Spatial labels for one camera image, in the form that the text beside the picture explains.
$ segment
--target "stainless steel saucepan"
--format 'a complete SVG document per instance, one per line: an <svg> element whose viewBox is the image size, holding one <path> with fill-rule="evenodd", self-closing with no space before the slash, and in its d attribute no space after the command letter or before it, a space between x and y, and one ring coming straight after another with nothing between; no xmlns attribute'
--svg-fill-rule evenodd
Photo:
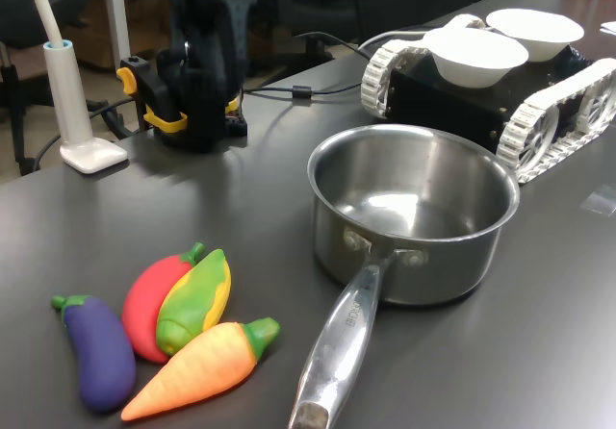
<svg viewBox="0 0 616 429"><path fill-rule="evenodd" d="M289 427L329 429L359 371L379 298L425 306L473 290L520 190L482 147L404 125L326 140L308 176L316 257L347 285L308 357Z"/></svg>

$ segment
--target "saucepan rim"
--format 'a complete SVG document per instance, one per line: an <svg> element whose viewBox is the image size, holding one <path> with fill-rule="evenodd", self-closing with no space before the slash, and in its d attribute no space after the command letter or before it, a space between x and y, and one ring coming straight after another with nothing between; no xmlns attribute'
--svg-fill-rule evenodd
<svg viewBox="0 0 616 429"><path fill-rule="evenodd" d="M508 188L510 189L510 200L509 200L509 206L507 208L507 211L502 215L502 217L495 222L494 224L492 224L489 227L486 227L485 229L482 229L478 232L474 232L472 234L469 235L463 235L463 236L459 236L459 237L451 237L451 238L446 238L446 239L421 239L421 238L411 238L411 237L404 237L402 235L397 235L397 234L391 234L388 232L381 232L381 231L377 231L374 230L371 227L368 227L364 224L362 224L361 222L349 217L348 215L344 214L343 212L341 212L338 208L336 208L335 206L333 206L327 199L325 199L325 197L323 196L323 194L321 193L319 186L317 185L317 180L315 178L315 172L317 169L317 165L319 164L319 161L321 160L321 158L323 157L323 155L325 155L325 153L327 153L328 151L330 151L332 148L334 148L336 145L340 144L343 140L350 138L351 136L353 137L357 137L360 134L366 134L369 132L399 132L399 133L412 133L412 134L416 134L416 135L420 135L420 136L424 136L424 137L428 137L428 135L430 137L432 136L438 136L441 138L446 138L446 139L451 139L455 142L461 143L463 145L466 145L467 147L471 148L472 150L474 150L477 154L483 155L483 156L487 156L487 158L490 160L490 162L492 164L494 164L494 166L497 168L497 170L502 174L503 179L505 181L505 184L508 185ZM380 237L385 237L385 238L390 238L390 239L396 239L396 240L402 240L402 241L409 241L409 242L450 242L450 241L463 241L463 240L472 240L472 239L476 239L477 237L481 237L482 235L486 235L489 234L490 232L493 232L497 229L499 229L505 222L507 222L511 216L513 214L515 214L515 212L518 209L518 206L520 204L520 187L518 186L518 181L516 179L515 174L513 173L513 171L511 171L511 169L509 169L507 166L505 166L502 161L497 158L496 155L494 155L492 152L490 152L489 150L486 150L485 148L483 148L482 146L471 142L470 140L461 138L455 134L451 134L451 133L446 133L444 131L439 131L437 129L431 129L431 128L423 128L423 127L419 127L419 126L410 126L410 125L403 125L403 124L377 124L377 125L371 125L371 126L362 126L359 128L352 128L352 129L348 129L346 131L343 131L341 133L335 134L334 136L324 140L323 142L321 142L321 144L312 152L312 154L310 155L310 159L308 160L308 179L310 181L310 186L312 187L313 192L315 193L315 195L319 198L319 200L327 207L329 208L334 214L338 215L339 217L341 217L342 219L344 219L347 222L352 223L354 226L363 229L369 233L372 233L373 235L377 235Z"/></svg>

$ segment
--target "saucepan handle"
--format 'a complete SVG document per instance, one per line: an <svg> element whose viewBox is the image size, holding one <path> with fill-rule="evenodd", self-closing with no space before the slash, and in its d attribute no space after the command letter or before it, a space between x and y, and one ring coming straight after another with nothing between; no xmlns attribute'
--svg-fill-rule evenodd
<svg viewBox="0 0 616 429"><path fill-rule="evenodd" d="M357 377L392 257L366 260L340 295L299 379L289 429L329 429Z"/></svg>

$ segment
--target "tracked robot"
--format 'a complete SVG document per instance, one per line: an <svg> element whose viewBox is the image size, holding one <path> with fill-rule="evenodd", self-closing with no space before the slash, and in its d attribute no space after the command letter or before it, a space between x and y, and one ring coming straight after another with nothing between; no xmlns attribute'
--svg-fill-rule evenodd
<svg viewBox="0 0 616 429"><path fill-rule="evenodd" d="M497 33L467 14L446 27ZM525 184L605 131L616 114L616 60L590 62L565 45L552 59L514 68L492 87L469 89L439 75L425 39L393 39L370 60L361 99L379 118L483 145Z"/></svg>

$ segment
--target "purple eggplant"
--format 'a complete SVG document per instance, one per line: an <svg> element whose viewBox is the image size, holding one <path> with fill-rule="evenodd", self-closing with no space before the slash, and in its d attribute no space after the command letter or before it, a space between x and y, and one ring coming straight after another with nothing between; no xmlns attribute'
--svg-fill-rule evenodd
<svg viewBox="0 0 616 429"><path fill-rule="evenodd" d="M92 296L54 296L79 362L79 395L93 412L122 405L135 386L135 354L119 318Z"/></svg>

